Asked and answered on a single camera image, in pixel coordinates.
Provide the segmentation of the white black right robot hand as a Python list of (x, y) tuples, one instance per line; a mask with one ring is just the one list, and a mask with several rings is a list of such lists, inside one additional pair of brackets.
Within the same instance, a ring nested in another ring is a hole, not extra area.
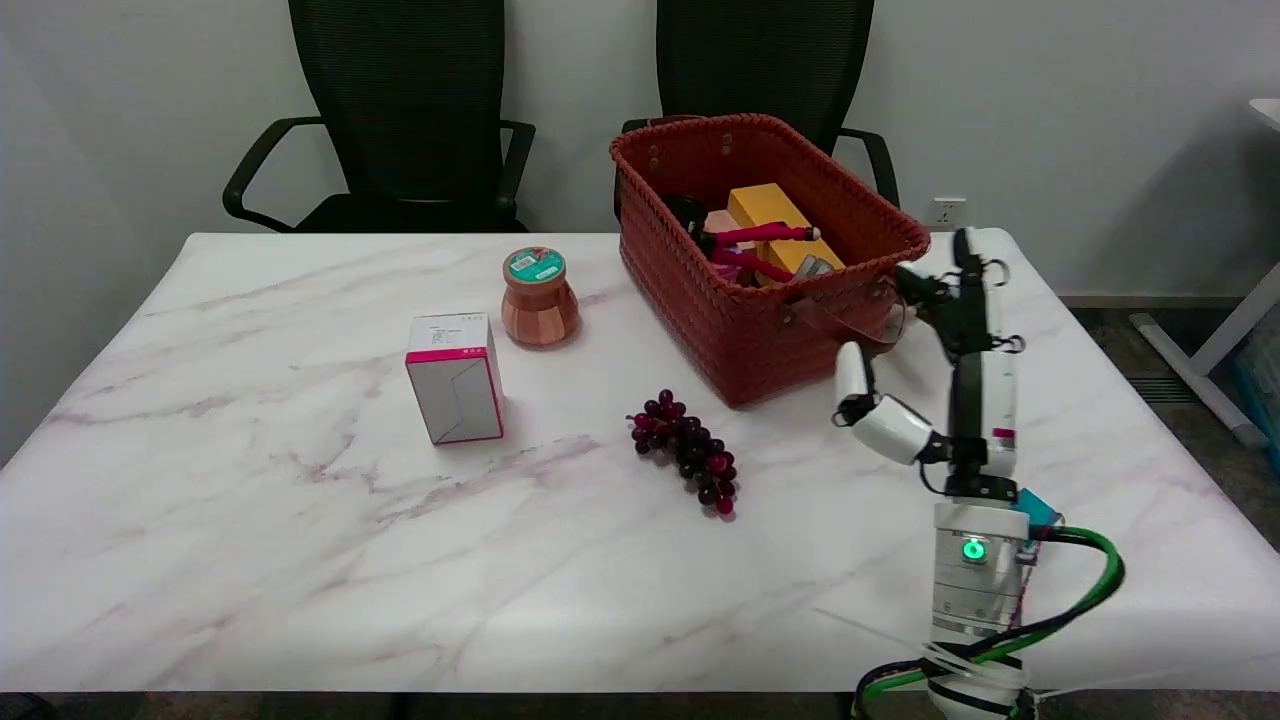
[(919, 470), (946, 464), (940, 489), (946, 497), (1012, 503), (1018, 496), (1014, 357), (1025, 342), (1019, 334), (1001, 334), (1000, 310), (988, 296), (989, 288), (1009, 282), (1009, 266), (977, 252), (974, 238), (970, 228), (952, 233), (954, 266), (941, 275), (925, 275), (911, 263), (893, 270), (900, 297), (934, 332), (951, 368), (945, 430), (876, 389), (870, 352), (858, 342), (845, 343), (837, 354), (831, 420), (896, 464)]

